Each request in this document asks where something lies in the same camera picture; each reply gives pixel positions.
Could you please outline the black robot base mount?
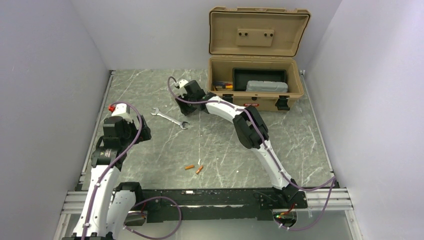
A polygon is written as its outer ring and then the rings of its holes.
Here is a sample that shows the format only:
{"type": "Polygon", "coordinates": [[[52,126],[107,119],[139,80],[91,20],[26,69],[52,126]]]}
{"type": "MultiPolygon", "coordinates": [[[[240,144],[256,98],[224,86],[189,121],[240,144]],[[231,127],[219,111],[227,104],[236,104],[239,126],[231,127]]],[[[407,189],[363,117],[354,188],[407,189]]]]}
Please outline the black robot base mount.
{"type": "Polygon", "coordinates": [[[266,188],[143,189],[133,211],[147,223],[189,220],[272,221],[283,211],[306,209],[303,191],[266,188]]]}

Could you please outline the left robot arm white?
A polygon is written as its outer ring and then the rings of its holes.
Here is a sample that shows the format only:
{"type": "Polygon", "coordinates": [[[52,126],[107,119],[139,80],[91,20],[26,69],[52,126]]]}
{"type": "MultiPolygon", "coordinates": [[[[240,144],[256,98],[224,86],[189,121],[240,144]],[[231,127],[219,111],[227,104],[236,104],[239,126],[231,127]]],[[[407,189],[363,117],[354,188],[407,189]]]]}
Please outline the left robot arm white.
{"type": "Polygon", "coordinates": [[[138,117],[140,129],[121,116],[104,120],[104,134],[99,137],[91,155],[91,177],[82,213],[69,239],[116,240],[130,210],[144,203],[139,182],[117,183],[125,150],[151,139],[144,117],[138,117]]]}

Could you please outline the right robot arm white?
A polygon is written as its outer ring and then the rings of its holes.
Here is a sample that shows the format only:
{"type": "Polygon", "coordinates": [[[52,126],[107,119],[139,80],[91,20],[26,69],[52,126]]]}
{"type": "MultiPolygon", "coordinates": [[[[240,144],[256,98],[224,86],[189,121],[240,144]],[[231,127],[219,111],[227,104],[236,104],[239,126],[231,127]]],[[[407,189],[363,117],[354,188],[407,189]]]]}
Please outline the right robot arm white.
{"type": "Polygon", "coordinates": [[[239,106],[212,92],[206,93],[195,80],[177,81],[171,76],[168,78],[167,86],[185,89],[185,93],[175,96],[185,116],[199,110],[233,124],[239,142],[256,155],[268,174],[276,203],[280,207],[306,207],[304,192],[299,190],[296,181],[277,158],[269,139],[268,127],[254,106],[239,106]]]}

